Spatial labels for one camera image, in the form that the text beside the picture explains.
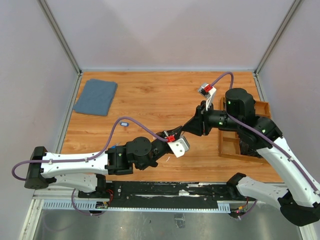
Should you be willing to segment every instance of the wooden tabletop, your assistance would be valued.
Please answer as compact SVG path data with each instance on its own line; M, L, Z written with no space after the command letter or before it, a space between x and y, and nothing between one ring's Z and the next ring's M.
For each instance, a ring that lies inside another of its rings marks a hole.
M77 98L86 81L100 79L118 83L118 88L108 116L94 116L73 111L65 136L62 153L90 153L100 151L112 125L122 116L132 117L150 130L161 132L183 125L195 114L197 105L204 98L197 92L203 83L212 83L222 72L85 72ZM215 85L217 93L214 106L229 89L230 76ZM258 100L258 92L251 72L235 72L235 88L244 88ZM134 138L153 137L130 122L129 127L118 125L110 147L124 145ZM235 173L262 182L283 182L269 164L248 162L218 156L218 130L208 136L185 133L190 150L180 158L167 154L157 162L158 167L130 175L109 175L108 180L118 181L178 181L178 182L226 182Z

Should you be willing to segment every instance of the metal floor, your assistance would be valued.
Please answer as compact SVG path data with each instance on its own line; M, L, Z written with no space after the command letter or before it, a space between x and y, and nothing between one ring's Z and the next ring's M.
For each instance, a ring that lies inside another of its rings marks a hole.
M302 239L297 226L266 204L257 204L241 221L226 213L186 213L183 225L175 217L172 212L108 211L90 217L74 210L43 210L34 240Z

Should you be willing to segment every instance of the folded towel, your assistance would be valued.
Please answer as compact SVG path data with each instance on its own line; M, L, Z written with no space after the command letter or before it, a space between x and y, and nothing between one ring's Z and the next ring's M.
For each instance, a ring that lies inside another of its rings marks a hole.
M85 83L73 110L79 114L107 116L117 87L114 81L90 79Z

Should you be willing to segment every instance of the purple cable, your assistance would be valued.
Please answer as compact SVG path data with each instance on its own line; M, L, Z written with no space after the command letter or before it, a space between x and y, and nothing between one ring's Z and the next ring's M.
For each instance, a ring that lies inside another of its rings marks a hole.
M246 215L248 215L251 211L252 211L252 209L254 209L254 207L255 207L255 205L257 204L257 199L254 201L254 203L253 203L253 205L250 207L250 209L248 210L248 211L246 211L245 212L245 214L243 214L243 215L241 215L240 216L240 219L243 219Z
M267 138L263 133L259 132L258 130L252 128L251 126L239 121L238 119L236 119L235 117L231 116L229 113L226 113L229 118L231 118L233 121L235 121L237 124L245 127L246 129L249 129L251 132L257 134L259 137L263 138L265 141L267 141L269 144L271 144L273 147L275 147L276 149L278 149L281 153L283 153L289 160L291 159L291 155L289 153L287 153L282 147L280 147L278 144L274 143L273 141L271 141L269 138ZM305 178L305 180L310 184L311 188L313 189L313 191L317 192L318 189L316 187L316 185L314 185L314 183L311 181L311 179L308 177L308 175L306 174L306 172L302 169L302 167L294 160L290 160L294 166L299 170L299 172L303 175L303 177Z
M232 89L233 87L233 83L234 83L234 74L230 71L226 71L225 73L221 74L213 83L211 83L211 86L215 85L220 79L222 79L225 75L230 74L231 75L231 83L230 83L230 88ZM264 134L262 134L261 132L259 132L258 130L250 127L249 125L239 121L238 119L236 119L235 117L231 116L229 113L226 114L229 116L229 118L231 118L234 122L236 122L237 124L243 126L244 128L252 131L253 133L257 134L258 136L260 136L261 138L263 138L265 141L267 141L269 144L271 144L273 147L275 147L276 149L278 149L281 153L283 153L289 160L291 159L291 155L289 153L287 153L282 147L280 147L279 145L277 145L276 143L274 143L273 141L271 141L269 138L267 138ZM312 189L317 192L318 189L317 187L314 185L314 183L311 181L311 179L308 177L308 175L306 174L306 172L302 169L302 167L293 159L291 160L291 162L294 164L294 166L299 170L299 172L303 175L303 177L305 178L305 180L310 184L310 186L312 187Z
M73 189L73 191L72 191L71 203L72 203L72 207L74 208L74 210L76 210L78 213L86 215L86 216L100 216L106 212L106 211L103 211L102 213L89 213L89 212L84 212L84 211L79 210L75 204L75 201L74 201L75 191L76 191L76 189Z
M226 71L225 73L221 74L216 80L214 80L213 83L211 83L211 87L213 87L217 82L219 82L220 79L222 79L225 75L230 75L231 76L231 82L230 82L230 87L229 89L232 89L232 86L234 84L234 74L231 71Z
M110 132L110 135L109 135L109 138L108 138L108 141L106 142L105 146L103 147L103 149L98 152L96 155L94 156L91 156L91 157L88 157L87 160L90 161L90 160L93 160L97 157L99 157L101 154L103 154L105 152L105 150L107 149L107 147L109 146L109 143L111 141L111 138L114 134L114 131L115 131L115 128L117 126L117 124L121 121L121 120L130 120L132 122L134 122L135 124L137 124L138 126L140 126L141 128L143 128L145 131L147 131L149 134L151 134L153 137L155 137L156 139L159 139L160 141L163 141L163 142L167 142L168 140L163 138L163 137L160 137L158 136L157 134L153 133L150 129L148 129L146 126L144 126L142 123L138 122L137 120L133 119L132 117L129 117L129 116L122 116L122 117L119 117L115 123L113 124L113 127L111 129L111 132ZM80 158L80 159L62 159L62 160L52 160L51 162L52 163L76 163L76 162L83 162L85 161L84 158ZM50 161L49 160L27 160L27 161L22 161L22 162L19 162L17 163L16 165L13 166L12 170L11 170L11 174L14 178L18 179L18 180L21 180L21 181L25 181L27 180L26 178L22 178L22 177L19 177L16 175L16 169L17 167L23 165L23 164L45 164L45 163L49 163Z

